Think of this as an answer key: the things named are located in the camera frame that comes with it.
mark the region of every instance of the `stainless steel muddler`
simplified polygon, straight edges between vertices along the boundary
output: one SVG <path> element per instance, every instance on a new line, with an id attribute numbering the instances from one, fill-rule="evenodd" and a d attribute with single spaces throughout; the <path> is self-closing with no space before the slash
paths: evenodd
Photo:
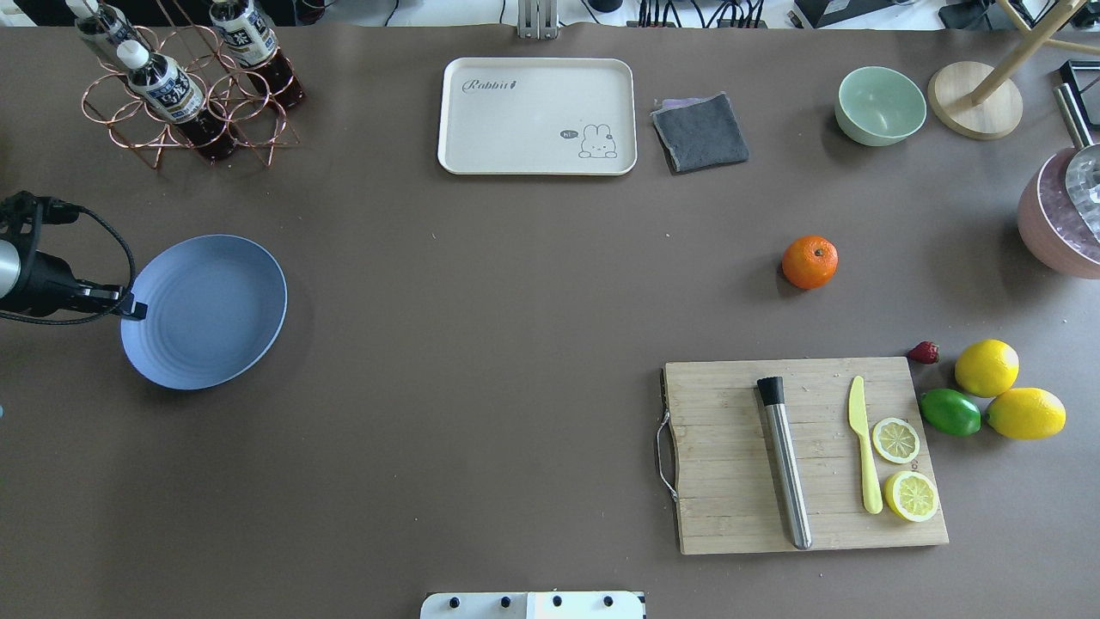
<path id="1" fill-rule="evenodd" d="M 762 378 L 757 382 L 757 387 L 760 389 L 760 399 L 763 400 L 763 410 L 768 416 L 768 429 L 778 463 L 779 482 L 783 487 L 783 505 L 787 508 L 791 543 L 800 551 L 804 551 L 813 544 L 813 538 L 810 534 L 806 500 L 802 496 L 802 482 L 799 479 L 799 461 L 794 455 L 791 425 L 787 421 L 787 406 L 783 404 L 783 378 Z"/>

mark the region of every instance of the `cloth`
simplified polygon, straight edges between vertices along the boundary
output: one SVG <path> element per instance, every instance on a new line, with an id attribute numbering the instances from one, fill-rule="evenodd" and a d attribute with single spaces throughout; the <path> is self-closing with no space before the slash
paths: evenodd
<path id="1" fill-rule="evenodd" d="M 676 172 L 749 158 L 749 146 L 725 92 L 705 99 L 664 99 L 650 115 Z"/>

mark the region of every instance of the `yellow plastic knife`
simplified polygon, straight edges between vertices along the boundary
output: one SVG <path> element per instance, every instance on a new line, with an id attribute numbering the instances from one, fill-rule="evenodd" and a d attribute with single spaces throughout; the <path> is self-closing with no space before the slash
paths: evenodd
<path id="1" fill-rule="evenodd" d="M 875 471 L 875 454 L 871 453 L 871 438 L 867 431 L 867 402 L 864 400 L 864 377 L 851 379 L 848 393 L 848 425 L 859 436 L 859 464 L 864 485 L 864 509 L 871 513 L 882 511 L 882 490 L 879 474 Z"/>

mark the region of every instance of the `plate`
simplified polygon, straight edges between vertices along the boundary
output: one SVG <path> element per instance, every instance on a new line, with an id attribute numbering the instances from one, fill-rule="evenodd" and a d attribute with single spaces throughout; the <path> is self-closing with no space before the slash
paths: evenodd
<path id="1" fill-rule="evenodd" d="M 209 234 L 175 244 L 138 275 L 144 321 L 122 321 L 122 349 L 148 380 L 182 390 L 231 380 L 267 353 L 286 317 L 286 277 L 255 242 Z"/>
<path id="2" fill-rule="evenodd" d="M 443 71 L 440 165 L 453 174 L 626 174 L 634 75 L 615 58 L 457 58 Z"/>

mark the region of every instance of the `lemon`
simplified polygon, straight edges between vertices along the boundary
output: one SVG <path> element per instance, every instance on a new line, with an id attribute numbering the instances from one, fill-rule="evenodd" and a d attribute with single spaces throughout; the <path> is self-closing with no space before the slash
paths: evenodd
<path id="1" fill-rule="evenodd" d="M 1020 356 L 999 340 L 971 344 L 955 363 L 959 387 L 979 398 L 996 398 L 1012 388 L 1020 375 Z"/>
<path id="2" fill-rule="evenodd" d="M 875 424 L 871 444 L 880 456 L 894 464 L 912 462 L 921 451 L 916 429 L 898 418 L 887 418 Z"/>
<path id="3" fill-rule="evenodd" d="M 915 471 L 903 471 L 888 477 L 882 498 L 894 513 L 910 522 L 924 522 L 939 508 L 936 487 Z"/>
<path id="4" fill-rule="evenodd" d="M 989 425 L 1009 439 L 1046 439 L 1066 427 L 1066 408 L 1049 391 L 1034 387 L 1010 389 L 986 409 Z"/>

